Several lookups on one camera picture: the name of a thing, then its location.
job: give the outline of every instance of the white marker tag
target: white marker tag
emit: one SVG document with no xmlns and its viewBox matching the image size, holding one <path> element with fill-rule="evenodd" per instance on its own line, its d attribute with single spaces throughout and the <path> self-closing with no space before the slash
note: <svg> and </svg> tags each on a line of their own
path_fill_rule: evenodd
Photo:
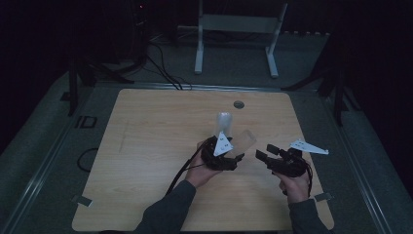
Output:
<svg viewBox="0 0 413 234">
<path fill-rule="evenodd" d="M 216 142 L 215 145 L 215 150 L 213 151 L 213 156 L 219 156 L 223 153 L 226 153 L 233 149 L 234 146 L 230 143 L 228 138 L 224 135 L 224 133 L 221 131 L 218 136 L 218 141 Z"/>
<path fill-rule="evenodd" d="M 307 142 L 302 141 L 301 139 L 295 140 L 289 146 L 291 148 L 295 148 L 309 153 L 328 154 L 328 150 L 315 147 Z"/>
</svg>

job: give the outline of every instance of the gray floor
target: gray floor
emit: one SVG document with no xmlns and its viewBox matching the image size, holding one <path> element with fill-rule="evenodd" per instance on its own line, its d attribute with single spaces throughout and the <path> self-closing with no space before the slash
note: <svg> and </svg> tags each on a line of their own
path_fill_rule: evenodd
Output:
<svg viewBox="0 0 413 234">
<path fill-rule="evenodd" d="M 266 38 L 225 45 L 209 41 L 201 75 L 194 74 L 195 39 L 182 37 L 178 47 L 165 43 L 162 37 L 154 40 L 161 45 L 170 75 L 193 84 L 194 90 L 251 92 L 279 92 L 280 87 L 305 78 L 326 40 L 320 36 L 281 36 L 276 48 L 280 78 L 272 79 L 261 48 Z M 156 47 L 150 47 L 149 56 L 161 64 Z M 155 67 L 148 63 L 145 69 Z M 123 88 L 173 88 L 148 70 L 130 74 L 133 85 L 101 77 L 94 88 L 81 87 L 81 105 L 73 117 L 67 117 L 68 103 L 59 100 L 68 90 L 67 75 L 54 83 L 0 157 L 0 212 L 7 230 L 75 233 L 71 220 L 77 205 L 70 199 L 82 193 L 88 178 L 76 161 L 85 150 L 99 146 L 118 92 Z M 328 203 L 335 233 L 413 233 L 411 198 L 362 111 L 350 108 L 343 112 L 344 127 L 339 128 L 331 117 L 331 98 L 315 93 L 318 84 L 289 94 L 306 140 L 330 151 L 329 156 L 312 156 L 324 191 L 334 196 Z M 95 128 L 75 128 L 79 116 L 97 117 Z M 88 154 L 85 164 L 91 165 L 93 157 L 93 153 Z M 49 173 L 40 174 L 39 167 Z M 36 199 L 27 200 L 29 193 Z M 7 217 L 14 222 L 6 222 Z"/>
</svg>

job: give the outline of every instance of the wooden table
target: wooden table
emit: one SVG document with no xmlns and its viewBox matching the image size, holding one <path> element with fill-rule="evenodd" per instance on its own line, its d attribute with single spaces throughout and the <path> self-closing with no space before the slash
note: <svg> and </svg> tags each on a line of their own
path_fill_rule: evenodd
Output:
<svg viewBox="0 0 413 234">
<path fill-rule="evenodd" d="M 240 100 L 244 108 L 234 107 Z M 279 180 L 255 158 L 267 143 L 288 149 L 303 138 L 286 94 L 213 91 L 122 90 L 113 108 L 83 196 L 73 219 L 77 231 L 134 230 L 144 210 L 160 200 L 198 142 L 211 137 L 218 112 L 233 115 L 233 137 L 250 130 L 257 142 L 235 171 L 201 187 L 184 231 L 289 230 L 286 197 Z M 308 153 L 303 156 L 312 161 Z M 312 195 L 322 193 L 314 169 Z M 327 227 L 334 221 L 317 202 Z"/>
</svg>

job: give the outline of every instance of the person's left hand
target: person's left hand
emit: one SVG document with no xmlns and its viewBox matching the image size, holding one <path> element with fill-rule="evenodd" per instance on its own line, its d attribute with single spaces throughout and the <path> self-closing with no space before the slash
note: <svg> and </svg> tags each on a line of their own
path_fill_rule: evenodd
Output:
<svg viewBox="0 0 413 234">
<path fill-rule="evenodd" d="M 196 188 L 203 186 L 212 177 L 222 173 L 222 171 L 214 171 L 204 165 L 204 161 L 201 158 L 201 152 L 202 150 L 200 150 L 197 156 L 195 156 L 189 167 L 191 168 L 199 165 L 201 166 L 189 169 L 185 177 L 185 179 L 188 180 Z"/>
</svg>

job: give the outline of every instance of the dark sleeve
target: dark sleeve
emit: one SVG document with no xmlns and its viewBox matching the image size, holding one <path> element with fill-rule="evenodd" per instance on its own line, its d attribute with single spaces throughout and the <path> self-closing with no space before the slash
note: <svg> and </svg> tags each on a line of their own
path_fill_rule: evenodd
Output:
<svg viewBox="0 0 413 234">
<path fill-rule="evenodd" d="M 196 188 L 182 180 L 169 195 L 145 210 L 134 233 L 179 233 L 195 193 Z"/>
<path fill-rule="evenodd" d="M 319 219 L 319 213 L 317 212 L 316 203 L 313 199 L 300 203 L 291 203 L 288 207 L 294 233 L 331 233 Z"/>
</svg>

